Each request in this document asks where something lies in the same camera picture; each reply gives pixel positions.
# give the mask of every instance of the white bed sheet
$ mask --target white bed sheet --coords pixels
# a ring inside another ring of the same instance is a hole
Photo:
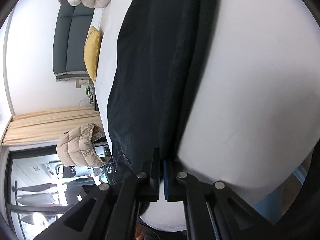
[[[103,38],[104,31],[109,19],[110,3],[105,8],[95,8],[90,26],[96,27]]]
[[[131,1],[110,3],[95,82],[110,147],[107,104],[116,41]],[[277,188],[320,137],[319,51],[319,27],[301,0],[221,0],[180,144],[186,170],[205,182],[227,182],[250,204]],[[183,230],[182,204],[166,207],[151,203],[142,219],[157,229]]]

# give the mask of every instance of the dark gray headboard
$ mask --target dark gray headboard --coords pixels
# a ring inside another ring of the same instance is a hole
[[[60,6],[53,42],[53,72],[57,81],[89,79],[83,49],[94,8],[83,4],[75,7],[65,2]]]

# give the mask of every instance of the yellow cushion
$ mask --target yellow cushion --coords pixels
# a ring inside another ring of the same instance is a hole
[[[101,36],[96,27],[91,26],[84,44],[84,63],[90,78],[97,77],[98,59],[100,53]]]

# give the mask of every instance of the beige curtain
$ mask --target beige curtain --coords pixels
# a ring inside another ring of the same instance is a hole
[[[58,140],[64,132],[90,122],[102,128],[98,111],[79,107],[16,115],[4,135],[3,145],[16,146]]]

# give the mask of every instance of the puffer jacket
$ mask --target puffer jacket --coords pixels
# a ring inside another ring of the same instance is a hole
[[[94,123],[86,123],[62,134],[57,143],[57,154],[63,165],[96,168],[105,165],[92,146],[103,135],[103,130]]]

